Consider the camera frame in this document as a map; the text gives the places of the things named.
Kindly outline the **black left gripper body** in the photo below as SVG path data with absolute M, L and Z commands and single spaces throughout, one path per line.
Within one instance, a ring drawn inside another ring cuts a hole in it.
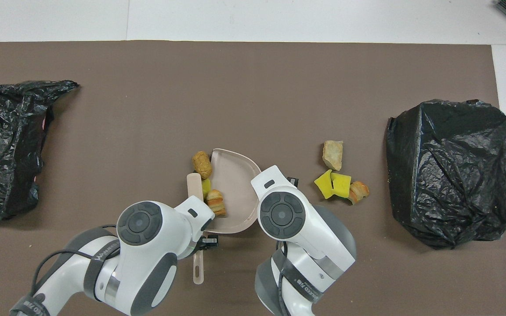
M 217 246 L 219 246 L 219 235 L 207 235 L 199 238 L 195 249 L 197 251 L 205 251 Z

